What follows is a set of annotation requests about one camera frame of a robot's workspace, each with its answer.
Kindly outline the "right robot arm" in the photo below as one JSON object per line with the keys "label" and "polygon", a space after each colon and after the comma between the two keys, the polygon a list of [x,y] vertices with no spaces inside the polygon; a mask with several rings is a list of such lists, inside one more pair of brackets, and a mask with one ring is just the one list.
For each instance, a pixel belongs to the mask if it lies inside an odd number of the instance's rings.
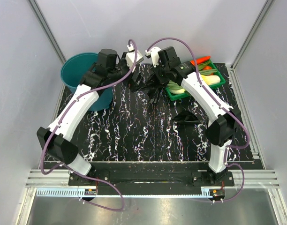
{"label": "right robot arm", "polygon": [[207,180],[216,186],[224,179],[226,169],[225,150],[232,143],[233,135],[238,129],[240,110],[232,109],[222,101],[202,79],[191,61],[181,62],[175,49],[153,47],[145,51],[152,59],[153,66],[160,69],[161,75],[177,83],[189,93],[203,108],[208,116],[206,137],[211,143],[211,156]]}

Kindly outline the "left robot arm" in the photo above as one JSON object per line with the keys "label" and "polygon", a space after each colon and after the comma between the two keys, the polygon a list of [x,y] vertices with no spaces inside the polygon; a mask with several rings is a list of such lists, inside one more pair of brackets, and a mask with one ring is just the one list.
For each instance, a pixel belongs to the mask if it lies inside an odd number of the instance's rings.
{"label": "left robot arm", "polygon": [[42,154],[48,154],[74,171],[84,185],[94,182],[95,173],[71,139],[81,119],[103,95],[104,90],[127,79],[133,74],[136,65],[142,62],[143,56],[135,44],[129,44],[127,48],[128,52],[121,58],[112,49],[102,49],[97,53],[96,60],[82,76],[69,104],[48,128],[40,127],[37,131]]}

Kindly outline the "black trash bag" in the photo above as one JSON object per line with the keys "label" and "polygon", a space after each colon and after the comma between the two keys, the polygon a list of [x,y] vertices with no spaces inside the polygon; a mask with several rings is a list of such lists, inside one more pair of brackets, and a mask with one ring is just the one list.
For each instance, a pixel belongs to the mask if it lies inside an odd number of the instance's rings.
{"label": "black trash bag", "polygon": [[156,104],[159,100],[161,91],[166,86],[152,86],[150,84],[151,66],[148,66],[148,71],[146,73],[140,73],[140,83],[138,87],[128,87],[132,92],[147,90],[147,95],[149,97],[149,103]]}

